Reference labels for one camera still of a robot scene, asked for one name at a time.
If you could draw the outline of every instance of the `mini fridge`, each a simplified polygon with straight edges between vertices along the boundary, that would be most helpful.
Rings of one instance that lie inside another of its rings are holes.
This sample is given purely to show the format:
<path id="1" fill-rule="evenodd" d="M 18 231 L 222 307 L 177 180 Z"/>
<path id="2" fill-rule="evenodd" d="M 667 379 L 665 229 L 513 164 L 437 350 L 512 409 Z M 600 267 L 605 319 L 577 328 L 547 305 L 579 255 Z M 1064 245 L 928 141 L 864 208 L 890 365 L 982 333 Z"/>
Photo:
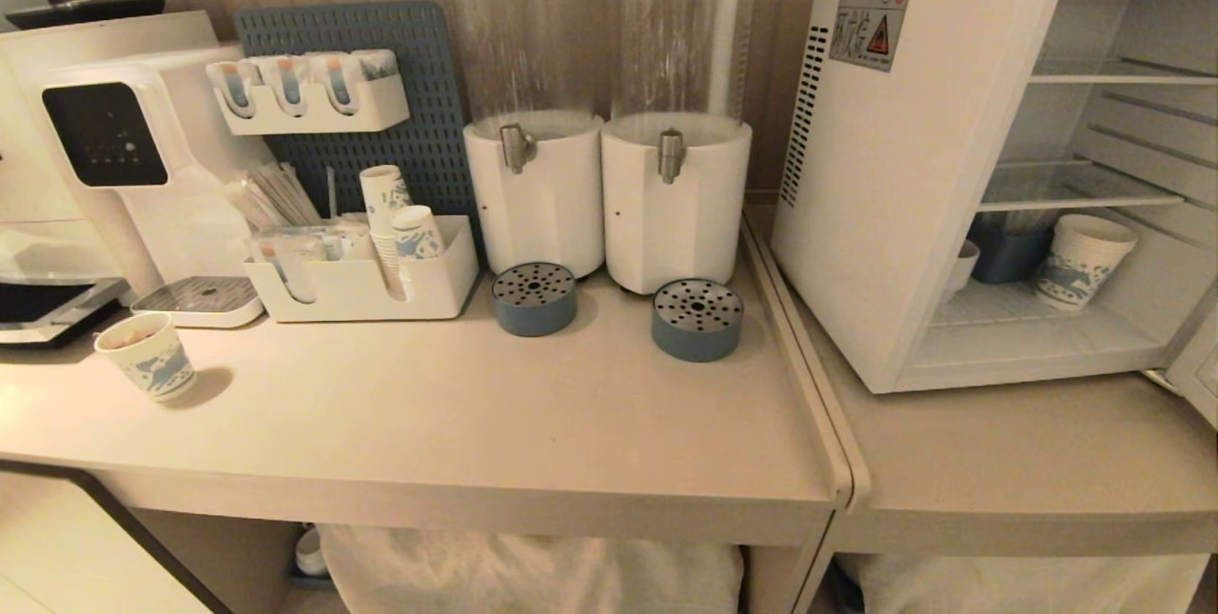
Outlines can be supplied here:
<path id="1" fill-rule="evenodd" d="M 815 0 L 772 246 L 878 393 L 1160 375 L 1218 426 L 1218 0 Z M 1084 311 L 939 302 L 978 214 L 1139 235 Z"/>

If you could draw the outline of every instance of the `wall-mounted holder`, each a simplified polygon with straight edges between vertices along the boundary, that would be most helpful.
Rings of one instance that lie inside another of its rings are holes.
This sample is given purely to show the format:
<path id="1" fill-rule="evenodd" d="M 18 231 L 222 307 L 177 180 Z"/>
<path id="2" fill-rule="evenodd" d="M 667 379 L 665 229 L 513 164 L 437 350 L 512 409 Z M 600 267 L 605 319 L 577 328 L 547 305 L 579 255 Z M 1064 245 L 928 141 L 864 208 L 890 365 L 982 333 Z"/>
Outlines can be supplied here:
<path id="1" fill-rule="evenodd" d="M 269 133 L 374 133 L 400 124 L 410 116 L 401 73 L 356 84 L 359 111 L 353 115 L 334 110 L 325 85 L 322 84 L 301 84 L 301 97 L 308 106 L 304 116 L 291 116 L 283 111 L 270 85 L 250 85 L 250 101 L 257 111 L 248 119 L 233 115 L 219 90 L 212 89 L 212 93 L 234 136 L 261 136 Z"/>
<path id="2" fill-rule="evenodd" d="M 390 296 L 369 238 L 339 262 L 303 263 L 317 292 L 313 302 L 292 297 L 274 263 L 246 262 L 245 270 L 267 313 L 280 323 L 452 319 L 460 316 L 477 281 L 477 255 L 468 216 L 436 216 L 436 224 L 445 238 L 445 253 L 402 259 L 402 272 L 409 274 L 413 289 L 409 301 Z"/>

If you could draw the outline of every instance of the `refrigerator shelf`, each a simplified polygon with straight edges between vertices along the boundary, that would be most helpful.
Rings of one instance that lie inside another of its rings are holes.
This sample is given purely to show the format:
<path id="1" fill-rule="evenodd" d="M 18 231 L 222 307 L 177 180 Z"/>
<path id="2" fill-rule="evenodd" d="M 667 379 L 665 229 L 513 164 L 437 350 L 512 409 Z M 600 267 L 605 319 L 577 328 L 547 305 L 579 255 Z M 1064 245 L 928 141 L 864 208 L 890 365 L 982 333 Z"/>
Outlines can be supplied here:
<path id="1" fill-rule="evenodd" d="M 1218 85 L 1218 77 L 1135 58 L 1039 58 L 1029 84 Z"/>
<path id="2" fill-rule="evenodd" d="M 1080 210 L 1177 205 L 1178 194 L 1078 158 L 994 168 L 977 211 Z"/>

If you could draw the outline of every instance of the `white dispenser base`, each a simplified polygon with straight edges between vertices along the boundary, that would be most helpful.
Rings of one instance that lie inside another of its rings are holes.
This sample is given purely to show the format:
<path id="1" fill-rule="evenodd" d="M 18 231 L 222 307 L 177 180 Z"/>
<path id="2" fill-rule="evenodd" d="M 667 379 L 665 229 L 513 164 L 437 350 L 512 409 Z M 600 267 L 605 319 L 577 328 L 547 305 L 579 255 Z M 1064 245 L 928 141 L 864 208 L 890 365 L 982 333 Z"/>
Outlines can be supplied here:
<path id="1" fill-rule="evenodd" d="M 496 274 L 518 263 L 549 262 L 587 277 L 604 263 L 600 208 L 600 128 L 537 143 L 537 157 L 513 174 L 499 140 L 465 127 L 465 151 Z"/>
<path id="2" fill-rule="evenodd" d="M 631 119 L 610 121 L 602 132 L 609 275 L 636 294 L 677 279 L 726 284 L 736 267 L 753 129 L 714 116 L 675 116 L 676 127 L 714 124 L 725 140 L 689 146 L 681 174 L 664 184 L 657 146 L 615 132 Z"/>

